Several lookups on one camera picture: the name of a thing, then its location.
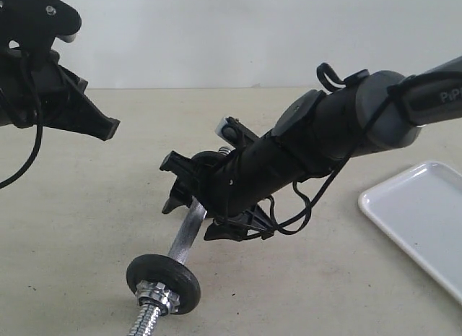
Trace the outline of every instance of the white backdrop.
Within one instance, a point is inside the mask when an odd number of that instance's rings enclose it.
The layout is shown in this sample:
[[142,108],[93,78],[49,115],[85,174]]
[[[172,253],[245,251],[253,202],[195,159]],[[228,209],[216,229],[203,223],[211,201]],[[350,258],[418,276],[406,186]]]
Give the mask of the white backdrop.
[[327,61],[423,72],[462,54],[462,0],[64,0],[83,19],[58,42],[90,87],[274,87]]

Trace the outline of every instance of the black rubber disc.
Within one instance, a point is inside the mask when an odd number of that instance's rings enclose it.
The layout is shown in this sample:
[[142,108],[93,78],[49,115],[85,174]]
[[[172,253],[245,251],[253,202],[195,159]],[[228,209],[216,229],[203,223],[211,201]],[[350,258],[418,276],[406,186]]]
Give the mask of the black rubber disc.
[[135,258],[127,268],[126,281],[133,294],[142,281],[164,283],[180,295],[180,305],[175,314],[187,314],[201,300],[201,286],[194,274],[184,265],[159,254],[145,254]]

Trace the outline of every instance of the screw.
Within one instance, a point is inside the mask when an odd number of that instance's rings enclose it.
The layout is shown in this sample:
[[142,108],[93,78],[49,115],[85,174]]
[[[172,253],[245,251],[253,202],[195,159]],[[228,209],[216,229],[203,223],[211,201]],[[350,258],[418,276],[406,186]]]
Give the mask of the screw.
[[47,6],[45,10],[48,16],[54,16],[56,14],[56,9],[53,6]]

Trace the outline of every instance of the beige table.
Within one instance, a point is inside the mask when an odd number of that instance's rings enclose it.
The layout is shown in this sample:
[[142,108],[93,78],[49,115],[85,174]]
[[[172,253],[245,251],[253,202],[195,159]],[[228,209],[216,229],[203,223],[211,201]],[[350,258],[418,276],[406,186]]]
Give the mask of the beige table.
[[[45,131],[27,175],[0,191],[0,335],[125,335],[138,314],[129,262],[167,253],[186,210],[160,213],[171,150],[217,149],[224,115],[258,134],[303,89],[90,91],[122,121],[115,138]],[[194,244],[203,298],[156,335],[460,335],[462,308],[360,213],[361,191],[410,165],[462,171],[461,122],[426,128],[412,147],[352,161],[297,236]],[[1,176],[29,153],[33,129],[1,128]],[[313,195],[319,181],[303,190]],[[277,194],[280,219],[302,207]],[[201,231],[203,236],[206,227]]]

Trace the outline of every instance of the white tray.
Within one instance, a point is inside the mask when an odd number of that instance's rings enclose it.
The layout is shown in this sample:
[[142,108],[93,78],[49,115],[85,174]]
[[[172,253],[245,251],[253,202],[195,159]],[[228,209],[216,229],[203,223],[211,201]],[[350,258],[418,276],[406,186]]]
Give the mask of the white tray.
[[462,304],[462,175],[427,161],[365,191],[359,207]]

